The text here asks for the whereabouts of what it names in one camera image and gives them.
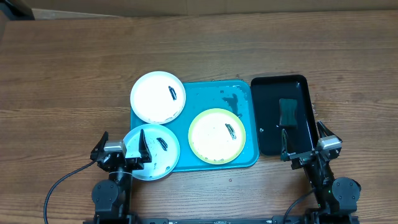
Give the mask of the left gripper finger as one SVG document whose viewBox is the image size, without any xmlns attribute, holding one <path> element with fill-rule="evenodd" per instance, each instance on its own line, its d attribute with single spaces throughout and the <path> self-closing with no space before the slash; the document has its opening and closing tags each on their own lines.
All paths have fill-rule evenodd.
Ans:
<svg viewBox="0 0 398 224">
<path fill-rule="evenodd" d="M 99 142 L 96 144 L 96 146 L 91 151 L 91 153 L 100 153 L 100 152 L 104 151 L 104 146 L 105 146 L 106 142 L 108 141 L 108 139 L 109 139 L 109 134 L 107 131 L 105 131 L 104 134 L 102 135 L 101 139 L 99 140 Z"/>
<path fill-rule="evenodd" d="M 139 153 L 141 155 L 141 162 L 142 163 L 150 163 L 150 162 L 152 162 L 152 156 L 151 156 L 149 147 L 147 145 L 145 132 L 144 132 L 143 129 L 140 130 Z"/>
</svg>

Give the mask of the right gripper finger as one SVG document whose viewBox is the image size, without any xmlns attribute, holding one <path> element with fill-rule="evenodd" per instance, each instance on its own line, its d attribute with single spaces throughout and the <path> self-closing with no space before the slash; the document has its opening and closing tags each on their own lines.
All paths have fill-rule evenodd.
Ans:
<svg viewBox="0 0 398 224">
<path fill-rule="evenodd" d="M 321 121 L 317 121 L 317 129 L 320 138 L 325 138 L 334 135 L 334 133 L 330 131 Z"/>
<path fill-rule="evenodd" d="M 294 153 L 294 147 L 289 140 L 287 131 L 285 129 L 282 129 L 282 149 L 281 149 L 280 159 L 282 161 L 289 161 L 293 153 Z"/>
</svg>

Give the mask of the light blue plate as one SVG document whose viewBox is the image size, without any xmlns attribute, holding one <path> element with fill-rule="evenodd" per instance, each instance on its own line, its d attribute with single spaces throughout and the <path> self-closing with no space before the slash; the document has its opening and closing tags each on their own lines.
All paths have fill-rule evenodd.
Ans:
<svg viewBox="0 0 398 224">
<path fill-rule="evenodd" d="M 145 163 L 143 170 L 132 171 L 139 180 L 158 180 L 168 176 L 180 157 L 179 141 L 171 130 L 159 124 L 143 124 L 127 133 L 123 141 L 126 146 L 126 158 L 140 156 L 138 151 L 140 131 L 143 130 L 152 162 Z"/>
</svg>

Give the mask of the dark green sponge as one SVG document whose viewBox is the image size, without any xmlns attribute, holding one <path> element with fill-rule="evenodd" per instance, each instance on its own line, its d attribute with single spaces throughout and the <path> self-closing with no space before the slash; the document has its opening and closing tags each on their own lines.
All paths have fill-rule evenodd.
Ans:
<svg viewBox="0 0 398 224">
<path fill-rule="evenodd" d="M 297 100 L 281 98 L 279 100 L 279 125 L 284 128 L 296 128 Z"/>
</svg>

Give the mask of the yellow green plate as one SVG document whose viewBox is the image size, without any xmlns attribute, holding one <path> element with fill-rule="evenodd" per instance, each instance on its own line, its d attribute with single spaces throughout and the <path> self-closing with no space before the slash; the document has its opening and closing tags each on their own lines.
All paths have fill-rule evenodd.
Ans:
<svg viewBox="0 0 398 224">
<path fill-rule="evenodd" d="M 246 143 L 243 122 L 232 112 L 212 108 L 198 114 L 188 129 L 188 144 L 200 160 L 222 165 L 236 159 Z"/>
</svg>

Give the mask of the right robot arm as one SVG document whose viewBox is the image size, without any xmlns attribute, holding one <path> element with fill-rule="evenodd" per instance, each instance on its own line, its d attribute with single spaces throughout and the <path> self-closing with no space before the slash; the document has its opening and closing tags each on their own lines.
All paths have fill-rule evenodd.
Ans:
<svg viewBox="0 0 398 224">
<path fill-rule="evenodd" d="M 351 214 L 357 211 L 361 186 L 353 179 L 334 177 L 330 167 L 330 161 L 340 155 L 342 140 L 321 121 L 317 122 L 317 128 L 320 138 L 316 147 L 300 154 L 289 152 L 293 147 L 287 131 L 282 130 L 280 159 L 290 161 L 293 170 L 302 168 L 312 188 L 287 209 L 282 222 L 289 219 L 289 213 L 296 204 L 314 194 L 318 207 L 306 209 L 299 223 L 357 223 L 358 219 Z"/>
</svg>

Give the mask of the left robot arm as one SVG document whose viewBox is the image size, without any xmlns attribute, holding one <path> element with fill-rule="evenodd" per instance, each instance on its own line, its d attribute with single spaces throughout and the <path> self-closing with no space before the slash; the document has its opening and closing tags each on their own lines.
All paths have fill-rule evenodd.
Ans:
<svg viewBox="0 0 398 224">
<path fill-rule="evenodd" d="M 144 164 L 152 162 L 143 130 L 139 132 L 139 142 L 135 149 L 140 155 L 127 158 L 124 141 L 109 141 L 108 133 L 105 132 L 91 151 L 90 159 L 109 173 L 108 178 L 98 182 L 91 193 L 95 204 L 94 223 L 142 222 L 138 215 L 131 212 L 131 192 L 132 172 L 142 170 Z"/>
</svg>

